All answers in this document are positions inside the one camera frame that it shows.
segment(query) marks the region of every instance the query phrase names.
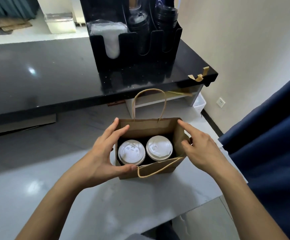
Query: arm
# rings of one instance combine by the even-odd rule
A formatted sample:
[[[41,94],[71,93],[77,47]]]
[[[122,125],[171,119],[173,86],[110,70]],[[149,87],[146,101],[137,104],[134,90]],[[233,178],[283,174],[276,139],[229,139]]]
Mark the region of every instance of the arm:
[[[123,173],[137,169],[135,165],[113,166],[109,154],[129,125],[114,131],[118,118],[100,136],[91,151],[75,163],[55,183],[40,202],[16,240],[59,239],[76,196],[85,188],[94,187]]]
[[[287,240],[241,174],[227,161],[208,134],[178,120],[192,137],[193,145],[183,141],[190,161],[214,178],[226,199],[241,240]]]

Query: paper bag handle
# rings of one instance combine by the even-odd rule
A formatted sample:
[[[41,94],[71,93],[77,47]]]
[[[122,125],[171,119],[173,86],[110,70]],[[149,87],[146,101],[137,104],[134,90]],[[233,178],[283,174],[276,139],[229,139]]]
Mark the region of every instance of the paper bag handle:
[[[179,161],[180,159],[182,159],[182,157],[177,158],[175,161],[171,162],[170,164],[166,165],[165,167],[161,168],[160,170],[158,170],[158,171],[156,171],[156,172],[154,172],[154,173],[151,173],[150,175],[146,175],[146,176],[141,176],[141,175],[139,174],[139,169],[140,169],[140,167],[137,167],[137,174],[138,174],[138,177],[140,177],[140,178],[144,178],[144,177],[145,177],[145,178],[146,178],[146,177],[152,176],[152,175],[154,175],[154,174],[157,174],[157,173],[163,171],[164,169],[168,168],[168,167],[169,167],[170,165],[172,165],[173,163]]]
[[[135,107],[135,101],[136,101],[138,95],[140,95],[140,94],[143,93],[143,92],[150,91],[150,90],[156,90],[156,91],[162,92],[162,93],[164,94],[164,97],[165,97],[164,108],[163,108],[162,114],[161,114],[161,116],[159,117],[159,120],[158,120],[158,121],[160,121],[161,118],[163,117],[163,113],[164,113],[164,111],[165,111],[166,103],[167,103],[167,97],[166,97],[166,94],[165,94],[165,92],[164,92],[163,90],[160,90],[160,89],[157,89],[157,88],[149,88],[149,89],[145,89],[145,90],[139,92],[139,93],[135,96],[135,98],[134,98],[134,100],[133,100],[133,104],[132,104],[132,106],[131,106],[131,110],[132,110],[132,114],[133,114],[133,119],[134,119],[134,121],[135,121],[135,113],[134,113],[135,109],[134,109],[134,107]]]

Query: left hand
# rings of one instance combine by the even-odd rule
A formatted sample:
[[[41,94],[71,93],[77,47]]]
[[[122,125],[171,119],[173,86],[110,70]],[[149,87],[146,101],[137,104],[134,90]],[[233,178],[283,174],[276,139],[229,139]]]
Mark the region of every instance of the left hand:
[[[109,160],[109,154],[119,137],[126,133],[129,125],[115,131],[119,119],[104,131],[103,135],[97,138],[93,148],[78,162],[76,162],[63,177],[74,182],[80,189],[94,187],[112,178],[137,169],[137,166],[128,164],[114,166]]]

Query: white cup lid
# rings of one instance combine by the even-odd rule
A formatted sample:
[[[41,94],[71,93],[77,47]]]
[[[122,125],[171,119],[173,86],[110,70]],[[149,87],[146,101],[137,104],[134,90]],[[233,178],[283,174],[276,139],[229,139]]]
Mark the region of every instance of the white cup lid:
[[[146,152],[155,161],[166,160],[173,152],[173,145],[164,136],[154,136],[147,142]]]
[[[139,165],[145,159],[145,148],[143,144],[136,140],[128,140],[118,149],[118,158],[123,164]]]

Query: electrical outlet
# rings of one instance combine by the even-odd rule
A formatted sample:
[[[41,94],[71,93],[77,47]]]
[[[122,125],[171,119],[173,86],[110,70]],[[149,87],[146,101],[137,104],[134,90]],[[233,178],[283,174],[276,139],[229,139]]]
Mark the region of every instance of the electrical outlet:
[[[225,101],[222,98],[219,98],[216,103],[219,105],[219,107],[223,108]]]

